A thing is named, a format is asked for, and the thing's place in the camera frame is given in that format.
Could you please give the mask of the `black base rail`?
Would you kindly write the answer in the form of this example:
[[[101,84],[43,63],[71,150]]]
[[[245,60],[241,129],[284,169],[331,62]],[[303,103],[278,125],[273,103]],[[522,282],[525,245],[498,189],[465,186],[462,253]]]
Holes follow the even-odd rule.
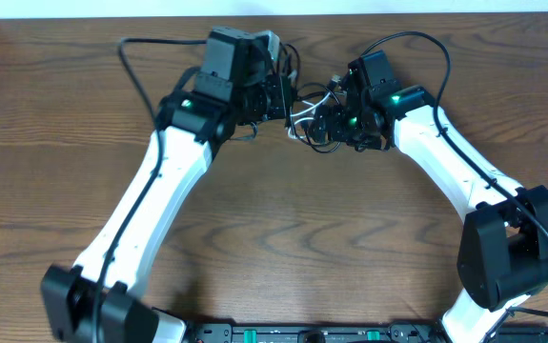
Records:
[[[503,325],[494,330],[456,328],[441,321],[396,321],[369,325],[249,325],[191,322],[182,343],[496,342],[548,343],[543,325]]]

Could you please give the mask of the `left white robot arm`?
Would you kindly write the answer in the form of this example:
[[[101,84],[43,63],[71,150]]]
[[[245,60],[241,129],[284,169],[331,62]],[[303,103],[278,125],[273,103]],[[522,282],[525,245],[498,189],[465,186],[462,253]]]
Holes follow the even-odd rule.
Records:
[[[269,30],[215,27],[203,63],[158,105],[144,159],[111,218],[73,266],[51,266],[40,290],[61,342],[180,342],[187,323],[144,304],[152,266],[183,202],[239,125],[288,119],[292,88]]]

